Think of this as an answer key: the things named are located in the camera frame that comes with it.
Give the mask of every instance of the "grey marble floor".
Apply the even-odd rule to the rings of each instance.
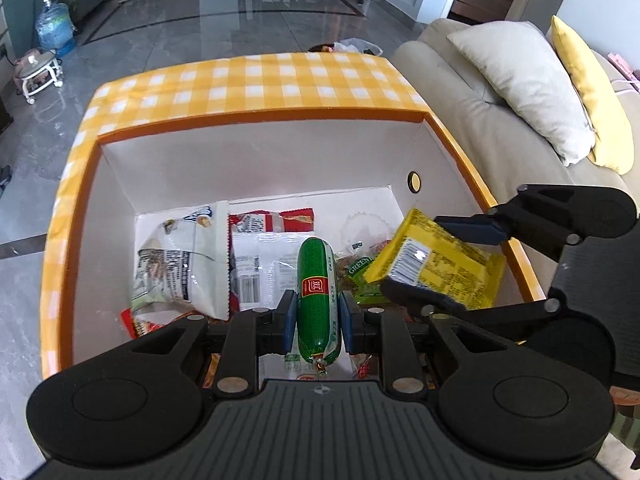
[[[341,0],[135,0],[107,2],[65,57],[65,85],[29,106],[8,86],[15,119],[0,136],[0,166],[14,179],[0,198],[0,244],[47,231],[66,157],[95,90],[164,66],[249,54],[295,52],[341,38],[363,38],[390,56],[416,38],[376,4]],[[43,462],[24,409],[41,380],[38,295],[42,254],[2,260],[0,252],[0,478],[25,478]]]

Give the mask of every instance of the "beige sofa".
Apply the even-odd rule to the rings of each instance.
[[[587,159],[565,168],[551,145],[509,108],[447,39],[447,34],[467,27],[453,20],[436,20],[417,41],[401,45],[391,63],[450,130],[498,202],[511,199],[520,184],[609,186],[640,199],[640,94],[619,95],[634,129],[636,163],[629,173],[620,177]],[[623,78],[596,55],[610,80]],[[631,88],[625,82],[613,86],[615,90]],[[556,264],[525,249],[546,290]]]

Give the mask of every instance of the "checkered fabric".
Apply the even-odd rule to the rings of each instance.
[[[259,110],[376,108],[423,112],[428,106],[386,59],[359,54],[274,54],[172,66],[101,86],[89,104],[63,171],[47,235],[40,297],[42,375],[60,368],[60,299],[68,240],[85,171],[97,144],[143,125]]]

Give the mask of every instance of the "pink object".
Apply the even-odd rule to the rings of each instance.
[[[607,59],[609,59],[610,63],[631,83],[631,86],[640,92],[640,78],[634,75],[634,70],[631,68],[631,65],[629,65],[620,54],[609,54]]]

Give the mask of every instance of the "white pillow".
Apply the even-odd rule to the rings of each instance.
[[[596,140],[588,116],[564,66],[535,26],[491,22],[447,37],[513,111],[551,143],[565,166],[589,155]]]

